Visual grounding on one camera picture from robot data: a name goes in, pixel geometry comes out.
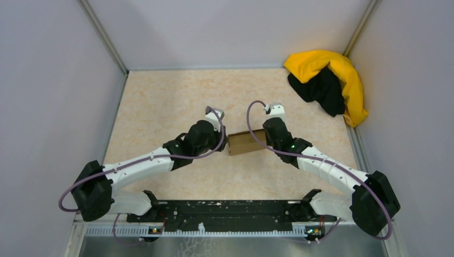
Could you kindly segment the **brown cardboard box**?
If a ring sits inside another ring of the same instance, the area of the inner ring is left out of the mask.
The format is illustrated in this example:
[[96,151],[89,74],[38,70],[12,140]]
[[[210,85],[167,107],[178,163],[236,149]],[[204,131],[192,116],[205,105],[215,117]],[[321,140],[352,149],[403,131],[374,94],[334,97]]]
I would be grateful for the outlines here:
[[228,150],[230,156],[251,153],[263,149],[264,147],[254,139],[249,131],[228,135]]

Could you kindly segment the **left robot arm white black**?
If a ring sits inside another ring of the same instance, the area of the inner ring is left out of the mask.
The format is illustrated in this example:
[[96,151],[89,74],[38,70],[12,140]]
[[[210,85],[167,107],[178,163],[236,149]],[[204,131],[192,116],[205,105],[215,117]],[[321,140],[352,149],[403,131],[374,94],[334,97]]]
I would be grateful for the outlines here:
[[87,163],[70,189],[82,219],[91,222],[106,214],[132,214],[148,222],[157,220],[161,208],[150,191],[130,193],[123,188],[223,151],[227,140],[225,130],[220,122],[200,120],[187,133],[148,154],[116,164]]

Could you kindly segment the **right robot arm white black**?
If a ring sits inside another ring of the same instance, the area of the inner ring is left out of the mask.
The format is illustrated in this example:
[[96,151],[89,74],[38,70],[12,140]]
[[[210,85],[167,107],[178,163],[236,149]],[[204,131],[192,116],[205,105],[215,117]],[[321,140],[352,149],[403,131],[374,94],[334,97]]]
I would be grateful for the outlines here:
[[377,237],[400,211],[400,203],[385,174],[352,169],[319,151],[310,142],[296,138],[281,118],[263,123],[266,144],[287,164],[318,176],[342,192],[312,190],[301,206],[309,221],[330,215],[353,221],[363,232]]

